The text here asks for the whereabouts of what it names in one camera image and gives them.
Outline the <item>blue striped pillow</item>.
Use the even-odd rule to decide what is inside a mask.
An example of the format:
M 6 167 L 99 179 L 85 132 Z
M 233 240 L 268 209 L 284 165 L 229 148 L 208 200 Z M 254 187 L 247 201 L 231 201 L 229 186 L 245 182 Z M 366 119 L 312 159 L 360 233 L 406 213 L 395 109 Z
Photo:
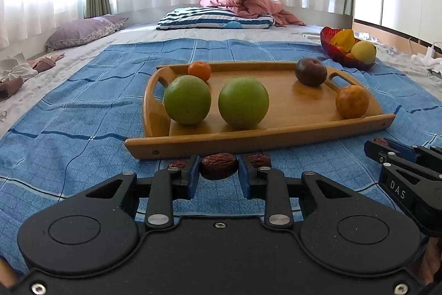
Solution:
M 268 29 L 274 25 L 275 20 L 269 15 L 243 18 L 217 7 L 181 7 L 165 14 L 158 21 L 157 30 L 186 28 Z

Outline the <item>blue checked blanket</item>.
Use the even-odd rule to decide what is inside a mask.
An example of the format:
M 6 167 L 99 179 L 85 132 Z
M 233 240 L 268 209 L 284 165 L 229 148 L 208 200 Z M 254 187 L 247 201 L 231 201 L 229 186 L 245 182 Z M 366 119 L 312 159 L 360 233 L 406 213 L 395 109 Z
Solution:
M 17 245 L 20 225 L 31 215 L 89 187 L 134 171 L 152 176 L 165 160 L 138 161 L 123 144 L 139 137 L 142 95 L 156 66 L 192 61 L 297 61 L 321 59 L 343 70 L 375 96 L 393 125 L 374 137 L 408 145 L 441 147 L 441 100 L 405 73 L 381 61 L 369 70 L 342 68 L 320 46 L 290 42 L 181 38 L 110 45 L 57 88 L 43 96 L 1 138 L 1 258 L 27 271 Z M 272 165 L 288 177 L 314 170 L 397 209 L 377 185 L 378 165 L 365 157 L 369 135 L 317 145 L 271 150 Z M 261 215 L 264 202 L 247 201 L 238 176 L 198 182 L 191 201 L 174 201 L 178 214 Z

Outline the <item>dark purple plum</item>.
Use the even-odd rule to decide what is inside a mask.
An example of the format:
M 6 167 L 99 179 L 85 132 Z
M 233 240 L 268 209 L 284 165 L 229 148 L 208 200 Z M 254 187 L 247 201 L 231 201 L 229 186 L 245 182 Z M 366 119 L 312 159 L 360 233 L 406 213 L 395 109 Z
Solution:
M 310 87 L 318 87 L 327 79 L 327 68 L 316 58 L 302 58 L 295 65 L 298 81 Z

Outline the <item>yellow starfruit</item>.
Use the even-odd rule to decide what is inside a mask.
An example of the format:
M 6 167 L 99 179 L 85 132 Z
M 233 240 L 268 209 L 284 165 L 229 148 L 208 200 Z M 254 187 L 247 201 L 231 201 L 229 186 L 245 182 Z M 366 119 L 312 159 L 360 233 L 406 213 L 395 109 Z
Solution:
M 355 37 L 353 30 L 342 29 L 331 38 L 330 44 L 335 47 L 342 48 L 344 50 L 344 53 L 350 52 L 355 44 Z

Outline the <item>pink crumpled blanket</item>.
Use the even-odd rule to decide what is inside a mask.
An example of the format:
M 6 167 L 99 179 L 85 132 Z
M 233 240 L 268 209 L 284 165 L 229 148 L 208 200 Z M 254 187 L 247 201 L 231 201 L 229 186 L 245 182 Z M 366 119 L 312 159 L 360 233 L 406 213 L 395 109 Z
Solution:
M 287 11 L 279 1 L 274 0 L 201 0 L 202 7 L 218 7 L 237 14 L 242 18 L 256 19 L 269 15 L 276 26 L 306 24 L 293 13 Z

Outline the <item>yellow mango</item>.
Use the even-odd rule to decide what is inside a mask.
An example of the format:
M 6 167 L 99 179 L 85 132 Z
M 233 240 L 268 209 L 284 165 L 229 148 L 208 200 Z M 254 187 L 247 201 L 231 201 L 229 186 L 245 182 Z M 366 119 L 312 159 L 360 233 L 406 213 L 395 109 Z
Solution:
M 375 61 L 377 49 L 373 43 L 366 40 L 360 40 L 351 48 L 351 54 L 358 61 L 369 65 Z

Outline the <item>small mandarin orange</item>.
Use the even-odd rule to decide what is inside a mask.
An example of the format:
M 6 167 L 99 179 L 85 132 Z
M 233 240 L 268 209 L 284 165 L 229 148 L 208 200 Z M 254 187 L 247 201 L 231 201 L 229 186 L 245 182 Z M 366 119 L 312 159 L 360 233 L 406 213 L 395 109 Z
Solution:
M 212 69 L 209 63 L 204 61 L 194 61 L 188 66 L 187 74 L 193 75 L 204 82 L 207 82 L 211 77 Z

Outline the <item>red jujube date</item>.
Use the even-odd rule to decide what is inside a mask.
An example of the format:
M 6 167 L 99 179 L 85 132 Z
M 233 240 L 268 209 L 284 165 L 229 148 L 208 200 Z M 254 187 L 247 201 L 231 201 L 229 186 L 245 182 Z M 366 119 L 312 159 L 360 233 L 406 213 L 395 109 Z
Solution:
M 209 181 L 223 180 L 238 170 L 238 159 L 231 153 L 217 153 L 204 157 L 199 163 L 199 173 Z
M 243 158 L 250 162 L 254 168 L 272 167 L 270 156 L 266 153 L 251 153 L 245 155 Z
M 186 165 L 187 165 L 186 160 L 175 160 L 175 161 L 170 162 L 167 165 L 167 168 L 180 168 L 180 169 L 182 169 L 182 168 L 185 168 Z

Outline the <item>green apple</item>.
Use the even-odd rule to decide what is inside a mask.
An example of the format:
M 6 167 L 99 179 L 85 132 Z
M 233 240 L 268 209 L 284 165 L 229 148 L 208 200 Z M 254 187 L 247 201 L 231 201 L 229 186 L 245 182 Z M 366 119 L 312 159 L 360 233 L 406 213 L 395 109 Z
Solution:
M 236 129 L 252 129 L 266 116 L 270 98 L 266 88 L 255 78 L 230 79 L 218 96 L 223 120 Z
M 163 105 L 167 115 L 182 125 L 201 123 L 211 109 L 211 91 L 193 75 L 182 75 L 165 89 Z

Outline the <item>pile of clothes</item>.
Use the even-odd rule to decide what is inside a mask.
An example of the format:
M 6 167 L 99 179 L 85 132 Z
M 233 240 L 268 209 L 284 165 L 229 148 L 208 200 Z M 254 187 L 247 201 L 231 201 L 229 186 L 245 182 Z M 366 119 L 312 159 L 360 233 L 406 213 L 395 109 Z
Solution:
M 12 57 L 1 59 L 1 101 L 15 95 L 27 80 L 54 68 L 63 57 L 64 53 L 61 53 L 28 61 L 20 52 Z

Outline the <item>red fruit bowl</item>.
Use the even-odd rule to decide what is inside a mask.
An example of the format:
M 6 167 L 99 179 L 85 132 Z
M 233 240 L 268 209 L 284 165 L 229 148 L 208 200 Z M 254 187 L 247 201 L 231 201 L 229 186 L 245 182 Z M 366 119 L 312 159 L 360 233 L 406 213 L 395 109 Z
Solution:
M 328 56 L 342 66 L 368 70 L 375 64 L 375 45 L 358 40 L 352 29 L 323 27 L 321 45 Z

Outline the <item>large orange fruit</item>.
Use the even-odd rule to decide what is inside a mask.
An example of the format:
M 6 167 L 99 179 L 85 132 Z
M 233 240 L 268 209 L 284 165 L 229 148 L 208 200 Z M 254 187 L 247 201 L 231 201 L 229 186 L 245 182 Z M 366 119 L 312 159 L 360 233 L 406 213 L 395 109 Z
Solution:
M 368 91 L 358 85 L 341 88 L 336 96 L 336 110 L 345 119 L 362 117 L 369 107 Z

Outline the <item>purple pillow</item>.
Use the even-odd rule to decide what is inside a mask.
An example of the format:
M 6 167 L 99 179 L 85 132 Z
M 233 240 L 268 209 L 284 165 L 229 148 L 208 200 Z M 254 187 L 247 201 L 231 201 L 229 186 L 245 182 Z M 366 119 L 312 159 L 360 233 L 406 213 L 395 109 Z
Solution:
M 105 15 L 66 23 L 48 38 L 45 50 L 54 52 L 89 44 L 118 32 L 127 20 L 126 16 Z

